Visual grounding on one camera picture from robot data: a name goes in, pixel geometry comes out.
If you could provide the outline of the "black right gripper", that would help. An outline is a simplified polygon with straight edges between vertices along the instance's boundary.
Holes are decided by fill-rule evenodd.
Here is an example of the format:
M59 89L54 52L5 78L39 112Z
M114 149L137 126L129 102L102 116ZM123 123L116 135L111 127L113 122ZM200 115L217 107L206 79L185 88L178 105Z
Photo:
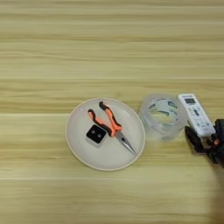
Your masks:
M185 126L185 136L197 153L205 153L214 164L224 168L224 119L217 119L213 127L215 132L206 137L205 146L197 133L188 126Z

